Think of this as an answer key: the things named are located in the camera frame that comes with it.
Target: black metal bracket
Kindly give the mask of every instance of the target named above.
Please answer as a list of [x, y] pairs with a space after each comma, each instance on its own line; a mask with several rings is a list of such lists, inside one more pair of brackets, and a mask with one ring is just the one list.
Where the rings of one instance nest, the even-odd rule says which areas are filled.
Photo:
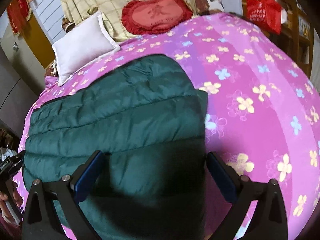
[[232, 203], [227, 216], [209, 240], [232, 240], [252, 201], [258, 200], [249, 227], [241, 240], [287, 240], [288, 222], [277, 180], [252, 182], [239, 176], [217, 153], [207, 155], [207, 167], [226, 201]]
[[60, 202], [64, 215], [78, 240], [101, 240], [82, 213], [79, 202], [84, 201], [105, 167], [106, 155], [95, 151], [85, 164], [72, 175], [64, 175], [55, 182], [33, 181], [29, 192], [24, 220], [22, 240], [68, 240], [53, 200]]

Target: red plastic bag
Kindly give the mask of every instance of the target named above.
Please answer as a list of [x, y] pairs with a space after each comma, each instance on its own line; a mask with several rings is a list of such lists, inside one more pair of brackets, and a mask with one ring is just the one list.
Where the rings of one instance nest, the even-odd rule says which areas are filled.
[[247, 18], [261, 29], [280, 34], [281, 5], [275, 0], [247, 0]]

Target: pink bedsheet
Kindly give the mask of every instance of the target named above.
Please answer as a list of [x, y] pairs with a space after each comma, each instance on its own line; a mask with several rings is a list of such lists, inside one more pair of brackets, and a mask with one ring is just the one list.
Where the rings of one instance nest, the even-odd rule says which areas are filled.
[[[168, 33], [140, 36], [121, 48], [74, 74], [62, 87], [55, 84], [42, 93], [26, 117], [19, 150], [24, 149], [34, 109], [75, 94], [133, 59], [165, 54], [181, 65], [195, 88], [209, 94], [207, 150], [223, 152], [228, 165], [252, 180], [280, 181], [289, 240], [293, 240], [320, 198], [320, 99], [298, 66], [258, 27], [224, 13], [189, 20]], [[21, 173], [15, 181], [26, 200]], [[230, 205], [210, 176], [206, 198], [206, 235], [210, 235]], [[245, 232], [254, 208], [252, 204], [236, 238]]]

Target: red banner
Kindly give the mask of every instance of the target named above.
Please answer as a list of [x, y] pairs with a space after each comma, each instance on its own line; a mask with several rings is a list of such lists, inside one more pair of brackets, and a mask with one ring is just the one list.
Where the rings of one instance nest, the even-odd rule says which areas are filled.
[[13, 33], [20, 34], [30, 19], [32, 10], [28, 0], [12, 0], [7, 7], [7, 13]]

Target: metal bolt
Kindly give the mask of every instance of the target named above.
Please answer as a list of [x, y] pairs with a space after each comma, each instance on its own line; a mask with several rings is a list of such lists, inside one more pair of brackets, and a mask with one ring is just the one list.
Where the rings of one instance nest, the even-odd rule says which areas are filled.
[[33, 185], [38, 185], [40, 183], [40, 179], [35, 179], [34, 181], [33, 181]]
[[276, 179], [271, 179], [270, 182], [272, 183], [272, 185], [277, 185], [278, 184], [278, 181]]
[[245, 181], [245, 182], [248, 182], [248, 181], [250, 180], [249, 177], [246, 176], [246, 175], [242, 175], [242, 176], [240, 177], [240, 179], [241, 179], [242, 181]]
[[71, 176], [69, 174], [62, 176], [63, 181], [68, 181], [69, 179], [71, 179]]

